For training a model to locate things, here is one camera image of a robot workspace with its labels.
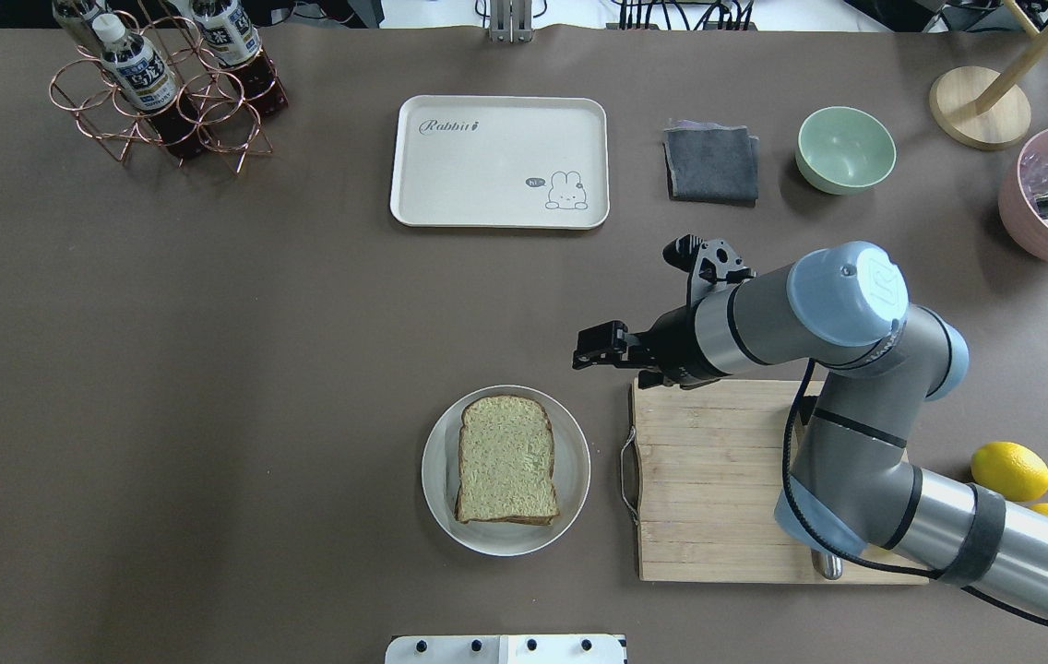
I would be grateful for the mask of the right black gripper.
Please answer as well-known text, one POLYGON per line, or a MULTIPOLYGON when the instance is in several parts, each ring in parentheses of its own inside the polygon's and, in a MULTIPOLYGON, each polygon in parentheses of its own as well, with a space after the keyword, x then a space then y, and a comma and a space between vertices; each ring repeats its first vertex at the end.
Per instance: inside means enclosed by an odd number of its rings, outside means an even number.
MULTIPOLYGON (((648 357, 639 373, 638 388, 701 388, 720 381, 728 374, 709 364, 697 341, 692 307, 680 307, 661 315, 653 327, 638 333, 637 339, 648 357)), ((605 320, 580 329, 578 344, 572 352, 572 369, 591 366, 630 367, 628 327, 623 320, 605 320)))

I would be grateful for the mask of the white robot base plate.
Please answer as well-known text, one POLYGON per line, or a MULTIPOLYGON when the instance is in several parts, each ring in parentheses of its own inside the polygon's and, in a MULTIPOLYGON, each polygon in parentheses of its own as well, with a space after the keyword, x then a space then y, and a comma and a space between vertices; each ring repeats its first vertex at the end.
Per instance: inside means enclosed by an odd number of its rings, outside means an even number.
POLYGON ((385 663, 626 663, 619 634, 403 635, 385 663))

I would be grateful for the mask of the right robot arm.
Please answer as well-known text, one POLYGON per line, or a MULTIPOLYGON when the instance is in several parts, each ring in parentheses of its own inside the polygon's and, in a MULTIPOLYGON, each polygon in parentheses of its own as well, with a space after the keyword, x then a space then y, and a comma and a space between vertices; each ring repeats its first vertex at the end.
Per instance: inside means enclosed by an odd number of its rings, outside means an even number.
POLYGON ((730 244, 686 235, 663 251, 687 276, 685 305, 647 331, 621 320, 583 329, 572 366, 638 370, 638 386, 701 388, 757 367, 806 359, 828 371, 798 445, 784 428, 777 521, 800 543, 961 588, 1048 626, 1048 517, 975 483, 904 459, 921 406, 959 385, 963 336, 913 305, 882 248, 853 241, 757 276, 730 244))

